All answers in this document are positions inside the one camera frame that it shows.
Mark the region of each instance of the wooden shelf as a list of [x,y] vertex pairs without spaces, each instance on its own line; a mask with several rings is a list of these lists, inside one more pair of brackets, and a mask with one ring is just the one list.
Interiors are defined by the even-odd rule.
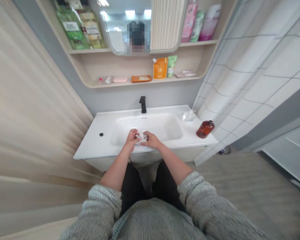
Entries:
[[100,53],[100,52],[112,52],[110,48],[100,49],[84,49],[84,50],[68,50],[70,54],[82,54],[82,53]]
[[152,79],[149,82],[140,82],[140,83],[132,83],[131,79],[128,78],[128,81],[125,83],[100,83],[98,80],[90,80],[87,84],[90,88],[105,88],[105,87],[120,87],[120,86],[129,86],[129,85],[139,85],[139,84],[152,84],[152,83],[164,83],[164,82],[176,82],[176,81],[187,81],[187,80],[196,80],[201,78],[200,76],[196,77],[184,77],[184,78],[177,78],[175,76],[171,78],[164,78],[164,79]]
[[[106,88],[119,87],[140,84],[164,83],[175,81],[186,81],[200,79],[205,76],[217,47],[222,39],[225,28],[229,22],[232,12],[236,6],[237,0],[199,0],[199,9],[208,10],[210,6],[222,3],[220,18],[213,34],[213,40],[181,43],[179,48],[170,53],[153,53],[150,56],[117,56],[111,49],[85,49],[73,50],[60,21],[57,18],[56,9],[53,0],[35,0],[41,9],[44,17],[50,25],[52,31],[60,42],[67,57],[72,63],[79,79],[88,88]],[[190,78],[165,78],[161,80],[152,80],[144,83],[126,83],[100,84],[100,76],[129,77],[132,75],[152,75],[152,58],[162,58],[168,55],[177,55],[174,72],[193,70],[197,77]]]
[[[191,47],[191,46],[200,46],[200,45],[209,45],[217,44],[219,40],[209,40],[209,41],[200,41],[200,42],[189,42],[189,43],[180,43],[179,47]],[[84,49],[84,50],[68,50],[70,54],[83,54],[83,53],[103,53],[103,52],[112,52],[110,48],[100,48],[100,49]]]
[[191,47],[191,46],[217,44],[218,42],[219,42],[219,40],[209,40],[209,41],[200,41],[200,42],[180,43],[179,47]]

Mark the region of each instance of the brown bottle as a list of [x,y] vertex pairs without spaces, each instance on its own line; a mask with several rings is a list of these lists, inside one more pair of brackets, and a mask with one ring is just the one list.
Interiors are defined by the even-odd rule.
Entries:
[[206,138],[209,133],[214,129],[213,121],[204,121],[199,129],[197,130],[196,134],[199,138]]

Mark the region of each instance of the pink soap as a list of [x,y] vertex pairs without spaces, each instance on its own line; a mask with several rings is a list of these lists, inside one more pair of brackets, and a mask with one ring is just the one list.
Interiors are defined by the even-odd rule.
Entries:
[[112,81],[113,81],[114,83],[122,83],[122,82],[128,81],[128,78],[125,78],[125,77],[114,78]]

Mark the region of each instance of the black faucet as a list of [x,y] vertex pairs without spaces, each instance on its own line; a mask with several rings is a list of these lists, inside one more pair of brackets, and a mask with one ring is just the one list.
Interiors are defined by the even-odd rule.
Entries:
[[147,113],[146,109],[146,97],[141,96],[139,103],[141,103],[141,113]]

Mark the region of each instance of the door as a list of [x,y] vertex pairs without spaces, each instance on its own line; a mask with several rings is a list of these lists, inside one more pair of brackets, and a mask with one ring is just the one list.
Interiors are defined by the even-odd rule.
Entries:
[[300,181],[300,127],[261,148]]

